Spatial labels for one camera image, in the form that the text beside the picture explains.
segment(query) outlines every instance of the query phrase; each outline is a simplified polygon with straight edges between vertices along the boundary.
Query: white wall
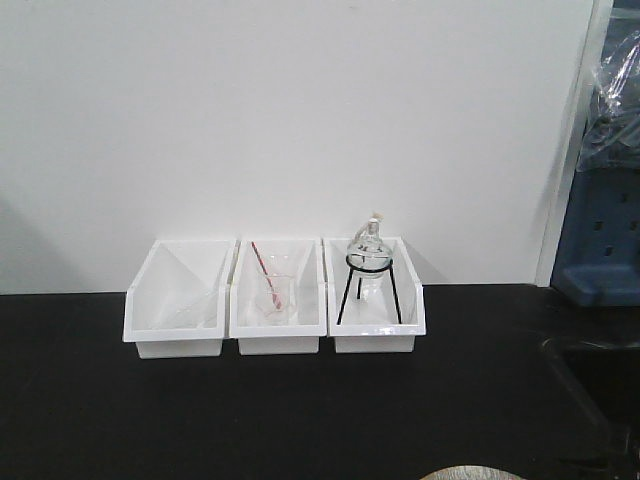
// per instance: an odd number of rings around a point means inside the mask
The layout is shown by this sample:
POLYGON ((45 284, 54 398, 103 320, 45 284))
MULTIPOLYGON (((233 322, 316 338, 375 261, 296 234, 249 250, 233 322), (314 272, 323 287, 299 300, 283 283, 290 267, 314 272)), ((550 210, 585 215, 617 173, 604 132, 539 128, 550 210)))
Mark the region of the white wall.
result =
POLYGON ((351 234, 533 282, 591 0, 0 3, 0 292, 156 237, 351 234))

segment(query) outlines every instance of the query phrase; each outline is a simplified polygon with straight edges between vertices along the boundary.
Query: black tripod stand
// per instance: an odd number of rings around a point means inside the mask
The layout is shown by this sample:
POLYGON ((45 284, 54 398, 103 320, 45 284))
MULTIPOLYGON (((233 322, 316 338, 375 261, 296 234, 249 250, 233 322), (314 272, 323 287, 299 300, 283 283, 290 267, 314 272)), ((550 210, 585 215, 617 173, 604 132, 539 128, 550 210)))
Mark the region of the black tripod stand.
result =
MULTIPOLYGON (((349 265, 349 277, 347 278, 347 286, 344 289, 344 295, 342 297, 342 304, 340 305, 340 313, 338 314, 338 325, 342 322, 342 314, 344 313, 344 305, 347 303, 347 296, 349 295, 349 287, 351 286, 351 280, 353 279, 353 271, 362 272, 362 273, 382 273, 389 271, 389 275, 391 276, 391 287, 393 290, 393 300, 396 303, 396 313, 398 314, 398 323, 402 324, 402 316, 400 315, 400 303, 398 302, 398 291, 396 290, 396 277, 393 275, 393 260, 389 261, 389 265, 383 268, 379 268, 377 270, 368 270, 366 268, 356 267, 349 261, 349 257, 347 257, 347 265, 349 265)), ((360 300, 360 291, 362 289, 362 278, 358 279, 358 292, 356 294, 356 298, 360 300)))

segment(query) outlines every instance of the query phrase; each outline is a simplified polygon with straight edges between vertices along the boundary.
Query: tripod leg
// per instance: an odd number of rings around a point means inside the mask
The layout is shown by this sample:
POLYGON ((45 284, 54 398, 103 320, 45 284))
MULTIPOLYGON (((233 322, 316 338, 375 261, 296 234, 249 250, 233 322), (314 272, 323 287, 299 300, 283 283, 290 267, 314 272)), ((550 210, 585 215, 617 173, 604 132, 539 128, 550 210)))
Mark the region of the tripod leg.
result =
POLYGON ((349 287, 351 286, 352 278, 353 278, 353 268, 350 268, 349 278, 347 278, 347 286, 344 288, 344 295, 342 296, 342 305, 340 305, 340 313, 338 314, 338 325, 340 325, 340 322, 342 322, 342 314, 344 313, 344 304, 347 303, 347 295, 349 294, 349 287))
POLYGON ((393 275, 393 266, 389 268, 391 275, 391 286, 393 287, 393 299, 396 302, 396 313, 398 314, 398 323, 402 324, 402 316, 400 315, 400 302, 398 302, 398 291, 396 290, 396 277, 393 275))

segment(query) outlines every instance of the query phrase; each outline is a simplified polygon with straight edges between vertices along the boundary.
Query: plastic bag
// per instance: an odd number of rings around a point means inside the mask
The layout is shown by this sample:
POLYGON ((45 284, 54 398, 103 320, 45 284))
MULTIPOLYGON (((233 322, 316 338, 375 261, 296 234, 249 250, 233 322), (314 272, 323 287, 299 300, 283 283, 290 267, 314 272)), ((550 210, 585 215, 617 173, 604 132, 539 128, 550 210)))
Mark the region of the plastic bag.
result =
POLYGON ((640 11, 614 9, 594 72, 578 171, 640 168, 640 11))

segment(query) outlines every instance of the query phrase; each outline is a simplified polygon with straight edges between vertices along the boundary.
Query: beige object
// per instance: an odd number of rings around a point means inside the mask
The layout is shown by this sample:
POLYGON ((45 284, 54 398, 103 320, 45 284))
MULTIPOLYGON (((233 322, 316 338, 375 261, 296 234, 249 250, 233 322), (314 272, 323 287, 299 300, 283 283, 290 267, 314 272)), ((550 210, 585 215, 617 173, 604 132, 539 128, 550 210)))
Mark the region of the beige object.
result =
POLYGON ((523 480, 517 475, 477 465, 449 467, 430 473, 421 480, 523 480))

